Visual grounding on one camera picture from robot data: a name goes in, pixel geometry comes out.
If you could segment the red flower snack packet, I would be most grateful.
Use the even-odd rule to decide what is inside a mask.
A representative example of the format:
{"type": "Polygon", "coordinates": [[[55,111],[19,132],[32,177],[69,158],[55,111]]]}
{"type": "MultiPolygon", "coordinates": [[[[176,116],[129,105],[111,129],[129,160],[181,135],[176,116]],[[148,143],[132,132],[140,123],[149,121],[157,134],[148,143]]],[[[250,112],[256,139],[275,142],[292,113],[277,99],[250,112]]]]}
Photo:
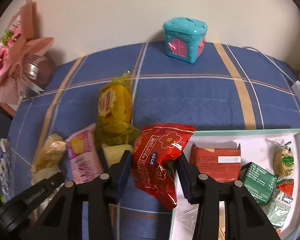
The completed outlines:
{"type": "Polygon", "coordinates": [[[156,123],[143,127],[134,142],[131,176],[135,187],[169,210],[177,206],[173,162],[180,157],[195,129],[191,125],[156,123]]]}

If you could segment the purple snack packet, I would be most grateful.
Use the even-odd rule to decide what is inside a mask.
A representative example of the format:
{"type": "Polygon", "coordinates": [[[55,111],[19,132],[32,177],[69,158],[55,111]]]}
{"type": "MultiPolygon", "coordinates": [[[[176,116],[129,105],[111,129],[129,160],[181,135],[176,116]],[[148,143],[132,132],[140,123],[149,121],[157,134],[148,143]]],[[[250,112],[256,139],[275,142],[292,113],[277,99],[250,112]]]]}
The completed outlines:
{"type": "Polygon", "coordinates": [[[95,148],[95,127],[96,124],[93,123],[66,139],[68,158],[76,184],[91,182],[104,172],[95,148]]]}

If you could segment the round yellow pastry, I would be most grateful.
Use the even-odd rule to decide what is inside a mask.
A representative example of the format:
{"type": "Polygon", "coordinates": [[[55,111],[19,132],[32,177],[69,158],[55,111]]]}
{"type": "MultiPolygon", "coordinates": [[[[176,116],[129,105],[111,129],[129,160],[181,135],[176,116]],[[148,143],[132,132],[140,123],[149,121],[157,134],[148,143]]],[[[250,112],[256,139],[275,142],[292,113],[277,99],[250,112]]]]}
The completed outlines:
{"type": "Polygon", "coordinates": [[[133,147],[129,144],[115,145],[115,146],[108,146],[106,144],[102,144],[102,150],[108,167],[111,167],[111,165],[120,162],[125,151],[132,152],[133,147]]]}

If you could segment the teal toy house box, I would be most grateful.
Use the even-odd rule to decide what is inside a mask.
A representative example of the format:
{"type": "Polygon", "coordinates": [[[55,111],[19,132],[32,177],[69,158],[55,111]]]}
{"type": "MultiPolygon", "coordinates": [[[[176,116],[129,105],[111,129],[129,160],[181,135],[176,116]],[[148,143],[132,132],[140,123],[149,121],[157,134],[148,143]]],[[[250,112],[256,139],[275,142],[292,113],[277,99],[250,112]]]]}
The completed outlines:
{"type": "Polygon", "coordinates": [[[163,24],[166,54],[194,64],[204,49],[208,26],[205,22],[176,17],[163,24]]]}

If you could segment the beige barcode snack packet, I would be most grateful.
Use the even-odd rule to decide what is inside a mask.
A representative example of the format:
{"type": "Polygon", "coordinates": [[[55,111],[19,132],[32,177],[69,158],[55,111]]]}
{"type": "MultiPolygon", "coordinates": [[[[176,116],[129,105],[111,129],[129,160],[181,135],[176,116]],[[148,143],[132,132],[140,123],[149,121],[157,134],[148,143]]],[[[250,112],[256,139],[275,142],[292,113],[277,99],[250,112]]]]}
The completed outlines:
{"type": "Polygon", "coordinates": [[[34,155],[31,184],[34,185],[60,172],[58,165],[65,152],[66,142],[56,133],[49,135],[43,146],[34,155]]]}

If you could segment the yellow soft bread packet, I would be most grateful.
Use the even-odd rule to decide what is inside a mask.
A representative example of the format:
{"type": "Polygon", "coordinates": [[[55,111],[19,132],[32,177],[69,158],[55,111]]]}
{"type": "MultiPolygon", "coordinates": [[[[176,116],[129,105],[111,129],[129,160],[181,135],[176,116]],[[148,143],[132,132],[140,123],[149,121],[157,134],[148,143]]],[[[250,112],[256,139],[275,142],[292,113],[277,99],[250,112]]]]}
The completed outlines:
{"type": "Polygon", "coordinates": [[[98,94],[96,146],[128,144],[140,131],[133,126],[133,76],[129,71],[112,79],[98,94]]]}

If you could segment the green cartoon pastry packet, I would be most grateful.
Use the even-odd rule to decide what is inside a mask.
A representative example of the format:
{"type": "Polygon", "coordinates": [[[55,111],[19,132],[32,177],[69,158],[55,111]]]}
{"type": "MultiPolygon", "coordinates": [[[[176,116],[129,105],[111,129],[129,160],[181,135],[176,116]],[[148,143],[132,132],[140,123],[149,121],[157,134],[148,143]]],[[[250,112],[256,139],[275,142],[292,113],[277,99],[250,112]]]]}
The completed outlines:
{"type": "Polygon", "coordinates": [[[288,177],[294,171],[294,154],[291,146],[291,141],[281,145],[274,152],[273,170],[279,178],[288,177]]]}

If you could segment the clear round cake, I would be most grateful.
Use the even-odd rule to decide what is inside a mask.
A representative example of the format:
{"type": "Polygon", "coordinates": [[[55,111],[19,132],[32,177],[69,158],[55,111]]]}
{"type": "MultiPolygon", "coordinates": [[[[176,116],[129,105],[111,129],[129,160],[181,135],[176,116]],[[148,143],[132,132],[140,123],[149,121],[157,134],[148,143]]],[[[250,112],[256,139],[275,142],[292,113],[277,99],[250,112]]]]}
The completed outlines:
{"type": "Polygon", "coordinates": [[[177,211],[177,220],[189,231],[194,232],[198,215],[198,205],[187,211],[177,211]]]}

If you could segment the teal rimmed white tray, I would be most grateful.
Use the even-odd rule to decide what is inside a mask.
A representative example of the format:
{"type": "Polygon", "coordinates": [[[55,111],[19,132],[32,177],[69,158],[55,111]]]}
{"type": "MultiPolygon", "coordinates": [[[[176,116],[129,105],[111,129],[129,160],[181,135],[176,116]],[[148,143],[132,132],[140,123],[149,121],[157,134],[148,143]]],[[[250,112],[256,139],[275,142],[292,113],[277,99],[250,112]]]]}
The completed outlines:
{"type": "Polygon", "coordinates": [[[175,166],[170,239],[300,239],[300,129],[198,131],[175,166]]]}

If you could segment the dark green snack packet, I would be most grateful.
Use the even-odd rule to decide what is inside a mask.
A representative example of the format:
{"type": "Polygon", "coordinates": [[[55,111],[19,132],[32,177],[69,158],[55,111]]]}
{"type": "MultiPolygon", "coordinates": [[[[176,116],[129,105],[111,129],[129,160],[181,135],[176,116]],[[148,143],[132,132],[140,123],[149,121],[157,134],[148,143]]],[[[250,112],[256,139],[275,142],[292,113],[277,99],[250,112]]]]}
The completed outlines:
{"type": "Polygon", "coordinates": [[[275,190],[278,176],[250,162],[241,167],[239,178],[258,204],[265,205],[275,190]]]}

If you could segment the red brick snack packet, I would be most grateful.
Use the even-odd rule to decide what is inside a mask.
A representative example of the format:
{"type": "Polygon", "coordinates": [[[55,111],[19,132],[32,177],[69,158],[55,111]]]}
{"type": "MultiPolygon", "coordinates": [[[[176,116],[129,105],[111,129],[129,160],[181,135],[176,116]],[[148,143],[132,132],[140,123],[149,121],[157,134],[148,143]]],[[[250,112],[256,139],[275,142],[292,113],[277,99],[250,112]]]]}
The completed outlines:
{"type": "Polygon", "coordinates": [[[241,146],[236,148],[200,148],[192,144],[190,163],[200,173],[207,174],[217,182],[234,182],[241,170],[241,146]]]}

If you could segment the light green snack packet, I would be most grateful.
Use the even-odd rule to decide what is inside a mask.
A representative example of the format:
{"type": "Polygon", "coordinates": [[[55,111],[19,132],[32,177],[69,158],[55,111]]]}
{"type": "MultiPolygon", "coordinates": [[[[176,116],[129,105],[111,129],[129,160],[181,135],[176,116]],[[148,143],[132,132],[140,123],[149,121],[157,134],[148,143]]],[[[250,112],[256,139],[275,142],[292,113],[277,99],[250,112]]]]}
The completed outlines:
{"type": "Polygon", "coordinates": [[[293,198],[279,189],[275,189],[267,204],[262,205],[269,221],[274,228],[280,229],[284,226],[286,218],[290,212],[293,198]]]}

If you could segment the pink flower bouquet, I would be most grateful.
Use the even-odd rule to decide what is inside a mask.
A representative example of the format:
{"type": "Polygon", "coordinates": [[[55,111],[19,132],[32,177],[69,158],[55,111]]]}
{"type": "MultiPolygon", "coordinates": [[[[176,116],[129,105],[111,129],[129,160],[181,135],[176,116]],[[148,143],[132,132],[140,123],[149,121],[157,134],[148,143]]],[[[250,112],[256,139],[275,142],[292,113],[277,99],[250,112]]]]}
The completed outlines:
{"type": "Polygon", "coordinates": [[[0,39],[0,103],[17,105],[29,92],[41,94],[55,64],[47,57],[52,37],[36,37],[36,3],[26,3],[12,17],[0,39]]]}

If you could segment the red gold cake packet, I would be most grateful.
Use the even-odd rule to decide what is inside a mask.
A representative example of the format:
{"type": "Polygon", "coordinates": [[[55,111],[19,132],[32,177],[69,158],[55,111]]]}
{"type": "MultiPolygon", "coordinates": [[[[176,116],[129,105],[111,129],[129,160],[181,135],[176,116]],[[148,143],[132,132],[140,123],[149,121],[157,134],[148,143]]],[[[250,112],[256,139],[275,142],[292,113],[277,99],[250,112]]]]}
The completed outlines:
{"type": "Polygon", "coordinates": [[[277,181],[276,188],[286,195],[293,196],[294,179],[286,178],[277,181]]]}

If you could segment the blue plaid tablecloth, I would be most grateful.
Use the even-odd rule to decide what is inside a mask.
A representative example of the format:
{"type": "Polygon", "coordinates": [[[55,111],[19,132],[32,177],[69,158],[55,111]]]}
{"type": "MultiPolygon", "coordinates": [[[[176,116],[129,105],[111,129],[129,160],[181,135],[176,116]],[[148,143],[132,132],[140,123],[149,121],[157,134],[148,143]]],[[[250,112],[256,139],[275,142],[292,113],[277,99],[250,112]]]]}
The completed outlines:
{"type": "Polygon", "coordinates": [[[258,129],[300,128],[300,101],[284,62],[244,48],[206,43],[195,64],[166,55],[164,42],[133,44],[57,67],[43,94],[25,99],[12,120],[9,200],[31,185],[30,166],[42,133],[67,138],[97,120],[99,89],[125,71],[135,74],[134,125],[189,124],[199,130],[246,129],[251,103],[258,129]]]}

